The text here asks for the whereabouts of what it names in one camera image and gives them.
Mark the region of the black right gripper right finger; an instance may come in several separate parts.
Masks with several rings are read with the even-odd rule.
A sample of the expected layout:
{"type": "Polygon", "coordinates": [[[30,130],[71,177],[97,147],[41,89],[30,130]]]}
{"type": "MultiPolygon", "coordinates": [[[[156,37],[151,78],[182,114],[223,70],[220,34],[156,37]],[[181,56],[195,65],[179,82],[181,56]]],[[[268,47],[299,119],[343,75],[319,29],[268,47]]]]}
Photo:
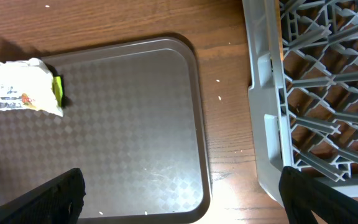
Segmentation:
{"type": "Polygon", "coordinates": [[[316,223],[315,215],[326,223],[358,223],[358,201],[293,167],[282,169],[278,188],[290,223],[316,223]]]}

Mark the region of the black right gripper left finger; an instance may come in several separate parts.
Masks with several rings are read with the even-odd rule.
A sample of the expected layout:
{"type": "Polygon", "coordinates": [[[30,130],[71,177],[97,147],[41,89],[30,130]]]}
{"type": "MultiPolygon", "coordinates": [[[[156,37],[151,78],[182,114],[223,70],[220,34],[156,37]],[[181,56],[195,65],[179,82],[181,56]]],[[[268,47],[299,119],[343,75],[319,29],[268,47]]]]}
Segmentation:
{"type": "Polygon", "coordinates": [[[73,168],[0,206],[3,223],[76,223],[84,206],[85,180],[73,168]]]}

